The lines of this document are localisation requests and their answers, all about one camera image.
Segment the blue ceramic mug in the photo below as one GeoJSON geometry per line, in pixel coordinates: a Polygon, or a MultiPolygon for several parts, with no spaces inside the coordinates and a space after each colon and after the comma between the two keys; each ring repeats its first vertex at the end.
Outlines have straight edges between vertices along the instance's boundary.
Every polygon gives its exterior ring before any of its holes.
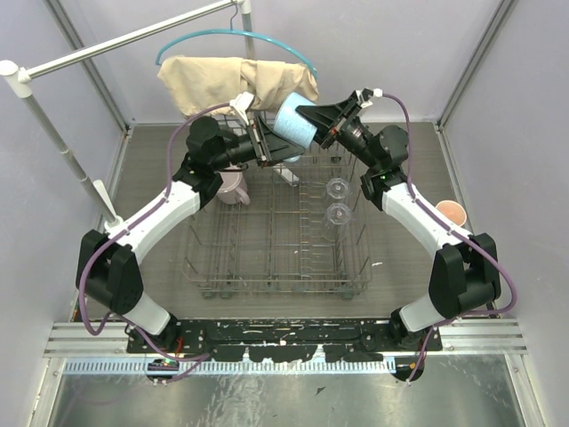
{"type": "Polygon", "coordinates": [[[279,136],[308,149],[317,128],[296,112],[299,106],[315,106],[315,103],[298,93],[291,93],[276,113],[273,129],[279,136]]]}

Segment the lilac ceramic mug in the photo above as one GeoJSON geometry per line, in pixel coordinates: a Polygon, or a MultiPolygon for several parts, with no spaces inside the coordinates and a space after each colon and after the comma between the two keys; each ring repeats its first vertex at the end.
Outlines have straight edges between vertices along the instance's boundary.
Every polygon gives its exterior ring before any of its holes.
{"type": "Polygon", "coordinates": [[[220,176],[222,184],[216,196],[222,203],[227,205],[249,205],[251,203],[242,172],[223,172],[220,176]]]}

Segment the clear faceted glass cup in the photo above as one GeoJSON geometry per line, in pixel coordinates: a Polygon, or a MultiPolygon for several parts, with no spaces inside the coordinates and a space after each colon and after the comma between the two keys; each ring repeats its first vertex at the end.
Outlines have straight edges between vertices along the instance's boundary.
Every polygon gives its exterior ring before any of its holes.
{"type": "Polygon", "coordinates": [[[352,185],[341,177],[332,178],[325,185],[324,197],[329,204],[347,204],[351,195],[352,185]]]}

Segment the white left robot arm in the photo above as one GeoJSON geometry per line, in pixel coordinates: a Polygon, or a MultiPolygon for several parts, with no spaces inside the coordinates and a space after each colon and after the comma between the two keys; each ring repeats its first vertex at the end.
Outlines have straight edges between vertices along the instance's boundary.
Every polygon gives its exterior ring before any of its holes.
{"type": "Polygon", "coordinates": [[[276,116],[273,125],[257,117],[236,135],[220,127],[209,109],[189,117],[188,151],[165,188],[144,208],[105,232],[91,230],[82,238],[76,287],[85,329],[100,334],[89,322],[85,300],[105,306],[109,314],[137,327],[158,352],[172,350],[178,331],[172,314],[145,291],[140,264],[170,231],[198,213],[217,195],[225,173],[251,161],[273,166],[300,157],[316,128],[298,114],[276,116]]]}

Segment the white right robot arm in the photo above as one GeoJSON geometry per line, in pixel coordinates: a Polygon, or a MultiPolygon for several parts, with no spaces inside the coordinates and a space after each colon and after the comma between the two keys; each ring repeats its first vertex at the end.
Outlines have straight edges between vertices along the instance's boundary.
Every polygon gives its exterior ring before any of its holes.
{"type": "Polygon", "coordinates": [[[316,128],[313,140],[321,148],[337,142],[366,166],[360,178],[365,198],[403,225],[432,259],[427,293],[389,318],[391,342],[410,350],[422,330],[494,302],[501,282],[494,240],[453,223],[413,184],[410,127],[389,125],[373,133],[361,122],[363,109],[383,95],[364,89],[335,104],[295,111],[316,128]]]}

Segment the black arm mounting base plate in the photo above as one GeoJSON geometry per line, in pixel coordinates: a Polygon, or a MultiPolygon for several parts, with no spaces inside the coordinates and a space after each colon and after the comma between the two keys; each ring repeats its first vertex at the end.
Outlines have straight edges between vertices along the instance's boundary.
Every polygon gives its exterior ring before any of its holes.
{"type": "Polygon", "coordinates": [[[208,354],[219,362],[306,362],[322,350],[325,361],[333,363],[381,361],[389,352],[415,354],[427,332],[396,338],[383,318],[184,319],[150,340],[186,358],[208,354]]]}

